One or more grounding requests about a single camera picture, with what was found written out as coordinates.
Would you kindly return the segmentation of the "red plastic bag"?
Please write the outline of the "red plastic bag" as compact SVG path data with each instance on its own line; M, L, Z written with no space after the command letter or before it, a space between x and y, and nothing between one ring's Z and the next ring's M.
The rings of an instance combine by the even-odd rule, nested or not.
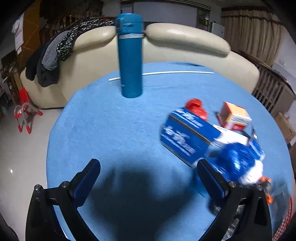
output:
M185 108L191 111L193 114L197 115L204 121L208 120L208 113L202 108L202 102L200 99L192 98L186 102Z

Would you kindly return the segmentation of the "teal thermos bottle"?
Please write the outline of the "teal thermos bottle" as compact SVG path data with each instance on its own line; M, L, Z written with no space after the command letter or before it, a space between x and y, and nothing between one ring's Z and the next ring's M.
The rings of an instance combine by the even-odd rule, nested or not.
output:
M142 94L143 20L138 14L122 13L116 16L115 26L121 94L136 98Z

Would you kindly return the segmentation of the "white thin rod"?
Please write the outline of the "white thin rod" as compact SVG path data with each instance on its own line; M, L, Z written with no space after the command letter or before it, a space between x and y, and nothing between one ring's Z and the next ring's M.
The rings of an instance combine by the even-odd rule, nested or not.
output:
M159 71L159 72L148 72L143 73L142 76L151 76L151 75L166 75L166 74L215 74L214 72L209 71ZM121 80L120 77L109 78L109 81Z

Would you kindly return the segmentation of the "brown cardboard box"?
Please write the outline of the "brown cardboard box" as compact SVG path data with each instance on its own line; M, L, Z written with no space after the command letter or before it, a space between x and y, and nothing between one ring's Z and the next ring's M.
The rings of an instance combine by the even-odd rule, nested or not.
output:
M283 113L279 112L275 117L275 122L277 123L286 144L289 144L295 137L295 130L290 124L289 120Z

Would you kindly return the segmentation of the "beige curtain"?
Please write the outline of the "beige curtain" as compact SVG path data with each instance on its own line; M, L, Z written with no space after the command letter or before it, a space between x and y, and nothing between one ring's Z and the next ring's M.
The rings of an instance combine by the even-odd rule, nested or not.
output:
M221 23L225 27L224 39L232 51L246 52L268 66L273 65L285 28L272 11L255 6L223 8Z

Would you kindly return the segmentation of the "yellow red cardboard box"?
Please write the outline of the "yellow red cardboard box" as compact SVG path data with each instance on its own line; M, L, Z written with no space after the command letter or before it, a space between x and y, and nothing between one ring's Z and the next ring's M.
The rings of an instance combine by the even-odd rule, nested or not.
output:
M226 101L217 118L223 128L231 131L243 131L252 122L250 115L243 107Z

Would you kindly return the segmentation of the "white refrigerator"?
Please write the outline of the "white refrigerator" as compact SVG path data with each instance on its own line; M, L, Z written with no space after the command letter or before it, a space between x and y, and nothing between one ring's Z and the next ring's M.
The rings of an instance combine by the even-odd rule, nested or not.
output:
M218 24L216 22L211 23L211 33L214 35L217 35L221 38L224 38L224 32L225 32L225 27L221 24Z

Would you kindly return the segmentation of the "red plastic stool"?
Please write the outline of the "red plastic stool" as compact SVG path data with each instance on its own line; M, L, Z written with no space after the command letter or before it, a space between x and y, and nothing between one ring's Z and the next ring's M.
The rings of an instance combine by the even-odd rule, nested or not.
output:
M18 131L21 133L23 127L27 130L28 134L32 133L32 128L27 120L28 116L33 116L33 114L42 116L43 112L31 104L29 95L26 89L23 87L19 90L20 104L16 105L14 108L14 119L16 119L18 125Z

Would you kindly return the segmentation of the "blue white plastic wrapper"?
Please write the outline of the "blue white plastic wrapper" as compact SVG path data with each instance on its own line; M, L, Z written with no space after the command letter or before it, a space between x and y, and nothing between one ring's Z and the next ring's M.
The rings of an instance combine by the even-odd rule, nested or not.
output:
M240 185L257 183L263 175L265 153L258 139L253 136L247 144L226 144L214 157L208 158L212 168L220 173L226 181Z

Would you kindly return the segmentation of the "orange snack wrapper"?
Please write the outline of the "orange snack wrapper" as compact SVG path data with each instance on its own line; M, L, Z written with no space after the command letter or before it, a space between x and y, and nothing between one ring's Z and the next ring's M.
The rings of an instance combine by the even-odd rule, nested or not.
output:
M261 176L259 181L255 184L255 187L258 190L263 190L266 196L267 204L272 204L273 198L271 196L271 190L272 190L271 178L268 178L266 176Z

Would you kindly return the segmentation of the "wooden baby crib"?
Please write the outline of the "wooden baby crib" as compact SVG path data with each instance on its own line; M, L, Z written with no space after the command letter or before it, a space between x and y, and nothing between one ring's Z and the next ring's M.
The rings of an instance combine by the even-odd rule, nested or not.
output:
M295 101L295 92L286 78L255 56L241 50L239 54L253 63L260 73L252 95L272 117L278 113L287 113Z

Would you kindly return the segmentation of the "cream leather sofa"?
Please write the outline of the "cream leather sofa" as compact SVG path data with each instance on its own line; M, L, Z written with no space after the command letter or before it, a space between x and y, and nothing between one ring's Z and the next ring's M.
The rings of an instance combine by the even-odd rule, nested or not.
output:
M145 29L143 63L186 62L203 65L252 93L259 80L257 67L231 51L223 38L178 24L155 23ZM57 84L41 87L20 74L23 87L40 108L61 108L74 92L119 69L114 26L100 27L79 36L73 53L60 62Z

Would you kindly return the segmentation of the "dark clothes on sofa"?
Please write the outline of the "dark clothes on sofa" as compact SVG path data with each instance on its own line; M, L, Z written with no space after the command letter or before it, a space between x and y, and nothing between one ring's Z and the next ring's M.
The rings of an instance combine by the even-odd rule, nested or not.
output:
M93 19L58 34L29 57L25 69L26 78L30 81L37 78L43 88L57 84L60 75L59 62L66 61L71 56L77 38L90 30L114 25L114 19Z

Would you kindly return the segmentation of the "blue white carton box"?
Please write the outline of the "blue white carton box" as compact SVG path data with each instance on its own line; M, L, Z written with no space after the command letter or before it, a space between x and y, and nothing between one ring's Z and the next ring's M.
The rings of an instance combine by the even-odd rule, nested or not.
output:
M230 143L247 145L248 137L212 125L186 108L172 111L160 134L161 143L187 165L194 167L199 159L211 156Z

